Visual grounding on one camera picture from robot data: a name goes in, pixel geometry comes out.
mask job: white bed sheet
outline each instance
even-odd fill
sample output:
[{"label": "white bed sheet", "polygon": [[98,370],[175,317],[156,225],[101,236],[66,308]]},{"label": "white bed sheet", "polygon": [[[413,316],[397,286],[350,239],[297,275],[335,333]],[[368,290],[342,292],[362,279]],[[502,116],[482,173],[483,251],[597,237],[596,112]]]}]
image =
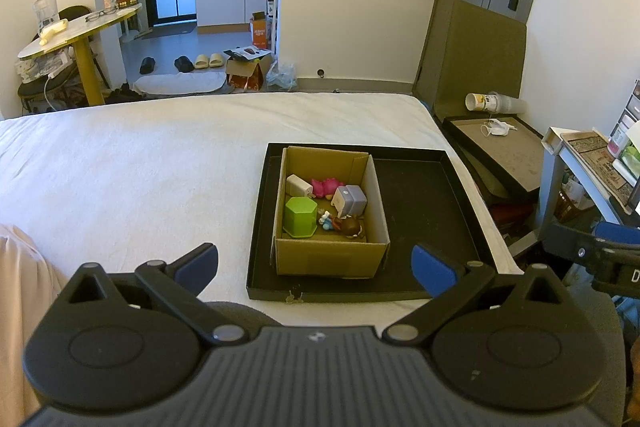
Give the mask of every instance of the white bed sheet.
[{"label": "white bed sheet", "polygon": [[400,94],[195,96],[0,122],[0,223],[30,235],[67,279],[87,261],[108,272],[132,271],[210,241],[220,267],[200,298],[247,304],[287,325],[380,329],[421,305],[248,298],[246,269],[268,142],[446,150],[498,270],[519,273],[462,161],[420,102]]}]

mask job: black tray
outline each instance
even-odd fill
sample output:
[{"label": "black tray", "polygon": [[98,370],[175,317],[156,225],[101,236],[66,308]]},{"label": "black tray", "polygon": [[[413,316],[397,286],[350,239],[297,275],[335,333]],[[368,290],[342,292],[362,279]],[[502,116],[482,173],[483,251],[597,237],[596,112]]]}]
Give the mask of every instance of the black tray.
[{"label": "black tray", "polygon": [[[372,279],[277,275],[271,264],[273,221],[282,150],[290,145],[367,152],[373,156],[391,244]],[[462,264],[480,260],[495,267],[476,213],[444,151],[360,145],[268,145],[246,277],[249,298],[285,301],[302,295],[305,302],[429,298],[411,271],[411,251],[418,243]]]}]

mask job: cardboard box on floor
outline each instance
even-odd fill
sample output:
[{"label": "cardboard box on floor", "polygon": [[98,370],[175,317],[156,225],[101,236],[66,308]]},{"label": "cardboard box on floor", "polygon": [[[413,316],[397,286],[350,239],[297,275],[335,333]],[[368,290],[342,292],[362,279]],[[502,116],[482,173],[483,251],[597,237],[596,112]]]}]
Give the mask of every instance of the cardboard box on floor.
[{"label": "cardboard box on floor", "polygon": [[[367,197],[367,207],[362,216],[366,242],[351,240],[335,232],[325,232],[321,227],[309,239],[289,239],[282,230],[282,216],[288,199],[285,193],[286,180],[291,174],[307,182],[312,178],[337,178],[346,185],[359,185]],[[319,206],[326,206],[323,201],[316,201],[321,203]],[[293,146],[284,149],[273,238],[278,275],[353,279],[373,277],[390,243],[373,158],[364,152]]]},{"label": "cardboard box on floor", "polygon": [[272,62],[271,54],[251,62],[240,62],[230,58],[226,62],[228,83],[240,89],[257,91],[262,87]]},{"label": "cardboard box on floor", "polygon": [[256,48],[268,49],[267,17],[264,12],[256,12],[251,18],[251,35]]}]

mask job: pink toy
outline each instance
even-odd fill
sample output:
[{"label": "pink toy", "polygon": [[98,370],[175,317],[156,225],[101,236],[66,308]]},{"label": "pink toy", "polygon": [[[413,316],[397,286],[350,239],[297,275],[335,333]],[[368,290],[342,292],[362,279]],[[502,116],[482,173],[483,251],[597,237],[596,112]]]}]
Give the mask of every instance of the pink toy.
[{"label": "pink toy", "polygon": [[335,191],[338,190],[338,187],[344,187],[344,183],[339,182],[335,178],[329,178],[323,182],[311,180],[311,186],[314,188],[315,198],[326,198],[330,200],[334,197]]}]

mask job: face mask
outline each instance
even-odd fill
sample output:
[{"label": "face mask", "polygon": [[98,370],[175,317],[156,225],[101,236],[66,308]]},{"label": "face mask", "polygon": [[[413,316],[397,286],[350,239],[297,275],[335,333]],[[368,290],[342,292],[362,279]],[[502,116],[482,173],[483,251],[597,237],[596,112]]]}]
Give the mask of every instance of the face mask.
[{"label": "face mask", "polygon": [[480,127],[480,131],[486,137],[489,137],[491,134],[495,134],[495,136],[507,136],[509,131],[513,129],[517,131],[517,128],[513,125],[510,125],[506,122],[501,122],[497,118],[490,118],[486,123],[483,123]]}]

